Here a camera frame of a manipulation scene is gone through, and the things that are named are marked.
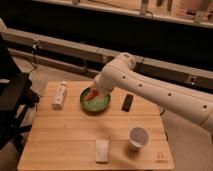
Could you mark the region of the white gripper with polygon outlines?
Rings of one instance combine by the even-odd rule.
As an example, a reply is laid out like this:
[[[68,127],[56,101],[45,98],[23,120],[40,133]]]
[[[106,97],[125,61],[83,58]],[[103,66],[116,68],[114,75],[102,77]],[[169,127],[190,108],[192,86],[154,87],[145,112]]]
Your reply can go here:
[[[113,87],[105,85],[103,82],[97,80],[94,81],[94,87],[100,95],[109,95],[114,90]]]

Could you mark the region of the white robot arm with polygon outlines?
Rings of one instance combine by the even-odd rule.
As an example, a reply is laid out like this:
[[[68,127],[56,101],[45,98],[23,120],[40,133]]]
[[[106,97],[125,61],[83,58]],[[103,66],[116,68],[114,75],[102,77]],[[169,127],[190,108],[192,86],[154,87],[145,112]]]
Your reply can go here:
[[[100,93],[115,87],[134,93],[213,133],[213,95],[143,76],[133,71],[136,59],[120,53],[94,78]]]

